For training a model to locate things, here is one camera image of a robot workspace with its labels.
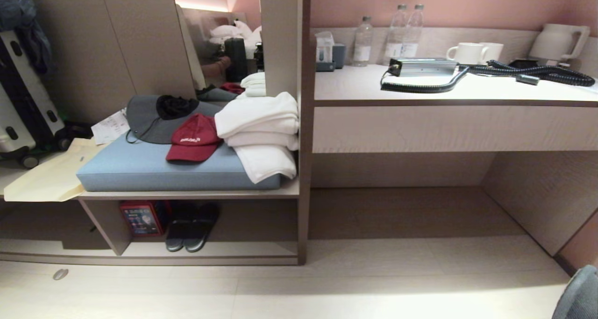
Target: gray chair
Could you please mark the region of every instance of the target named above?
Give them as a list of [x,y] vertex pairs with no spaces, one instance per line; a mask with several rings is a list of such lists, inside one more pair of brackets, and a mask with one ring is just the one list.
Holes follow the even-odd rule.
[[598,276],[594,266],[580,269],[571,278],[553,319],[598,319]]

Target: gray bucket hat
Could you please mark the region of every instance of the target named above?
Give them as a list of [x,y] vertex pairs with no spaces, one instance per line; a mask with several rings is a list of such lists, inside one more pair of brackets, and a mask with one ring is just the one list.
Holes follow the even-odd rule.
[[[214,117],[222,108],[205,102],[200,102],[195,110],[184,117],[163,120],[156,110],[159,96],[133,96],[127,104],[127,121],[136,139],[153,144],[170,144],[172,134],[195,113]],[[127,136],[128,142],[133,136]]]

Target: light wood floor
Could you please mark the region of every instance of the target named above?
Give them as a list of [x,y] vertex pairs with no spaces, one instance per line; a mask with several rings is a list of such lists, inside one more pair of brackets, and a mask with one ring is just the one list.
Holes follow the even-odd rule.
[[569,277],[479,189],[380,193],[314,192],[306,266],[0,262],[0,318],[551,317]]

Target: kettle handle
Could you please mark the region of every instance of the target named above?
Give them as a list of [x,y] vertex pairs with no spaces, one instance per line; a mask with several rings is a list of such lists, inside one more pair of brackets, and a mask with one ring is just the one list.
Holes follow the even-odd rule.
[[577,40],[577,43],[570,54],[562,55],[562,60],[575,59],[575,57],[578,57],[579,54],[581,54],[581,49],[584,48],[585,42],[588,40],[588,36],[590,36],[590,28],[587,26],[580,26],[579,29],[574,30],[574,33],[577,32],[579,32],[579,40]]

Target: plastic water bottle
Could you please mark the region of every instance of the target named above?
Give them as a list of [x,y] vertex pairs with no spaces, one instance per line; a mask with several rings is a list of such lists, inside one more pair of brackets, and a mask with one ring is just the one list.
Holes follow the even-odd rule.
[[405,28],[408,19],[406,9],[407,5],[405,4],[397,6],[397,12],[392,17],[391,27],[388,29],[388,34],[386,36],[386,49],[382,59],[382,64],[385,66],[388,66],[391,59],[401,57]]
[[355,52],[353,53],[354,66],[367,66],[372,51],[372,24],[371,17],[363,17],[361,26],[357,27],[355,33]]
[[421,38],[421,29],[423,28],[423,5],[415,5],[415,11],[409,17],[406,27],[405,39],[403,40],[402,57],[415,57],[417,46]]

